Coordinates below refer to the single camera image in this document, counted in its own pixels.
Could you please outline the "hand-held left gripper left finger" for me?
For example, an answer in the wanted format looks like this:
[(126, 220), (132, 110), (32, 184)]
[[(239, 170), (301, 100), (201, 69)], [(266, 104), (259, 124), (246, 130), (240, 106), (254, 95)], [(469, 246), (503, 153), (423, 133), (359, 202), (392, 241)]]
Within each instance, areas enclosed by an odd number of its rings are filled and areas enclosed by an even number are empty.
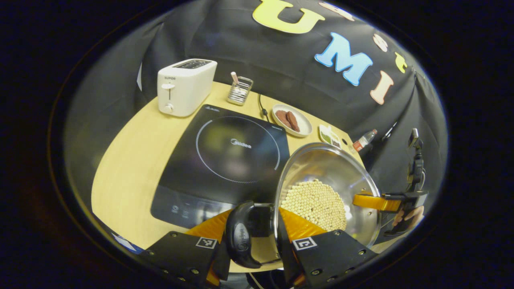
[(225, 226), (231, 209), (187, 232), (164, 234), (140, 258), (187, 288), (218, 288), (229, 277), (230, 257)]

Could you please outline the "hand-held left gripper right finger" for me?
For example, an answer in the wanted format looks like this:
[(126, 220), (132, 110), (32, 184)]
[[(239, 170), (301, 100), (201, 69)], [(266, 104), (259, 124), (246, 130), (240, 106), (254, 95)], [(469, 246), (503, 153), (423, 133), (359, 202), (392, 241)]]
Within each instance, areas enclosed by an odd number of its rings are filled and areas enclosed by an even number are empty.
[(343, 230), (327, 231), (284, 208), (276, 229), (285, 280), (295, 288), (333, 287), (377, 256)]

